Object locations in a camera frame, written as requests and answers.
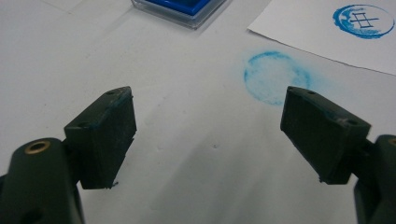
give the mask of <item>circular stamp mark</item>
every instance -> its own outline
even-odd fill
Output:
[[[342,31],[364,39],[378,39],[392,31],[395,20],[384,9],[369,5],[351,5],[332,15]]]
[[[283,105],[287,87],[309,88],[310,74],[290,56],[266,51],[252,57],[244,74],[247,91],[269,105]]]

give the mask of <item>screw hole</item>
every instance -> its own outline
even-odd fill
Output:
[[[43,211],[39,208],[35,208],[27,212],[22,220],[21,224],[34,224],[38,223],[41,219],[43,219]]]
[[[26,154],[37,154],[50,147],[49,141],[34,142],[25,149]]]

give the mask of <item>blue ink pad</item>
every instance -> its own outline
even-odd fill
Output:
[[[134,7],[197,29],[227,0],[132,0]]]
[[[210,0],[148,0],[151,3],[194,16]]]

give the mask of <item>blue circle stamp mark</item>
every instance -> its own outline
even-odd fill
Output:
[[[383,8],[351,5],[337,9],[332,15],[342,31],[363,39],[378,39],[392,31],[395,20]]]
[[[309,89],[310,73],[290,56],[278,51],[266,51],[252,57],[244,74],[247,91],[269,105],[283,105],[288,86]]]

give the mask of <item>brass insert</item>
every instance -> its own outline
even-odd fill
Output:
[[[33,142],[25,149],[25,153],[29,154],[29,155],[33,155],[33,154],[40,153],[49,147],[50,147],[49,141]]]

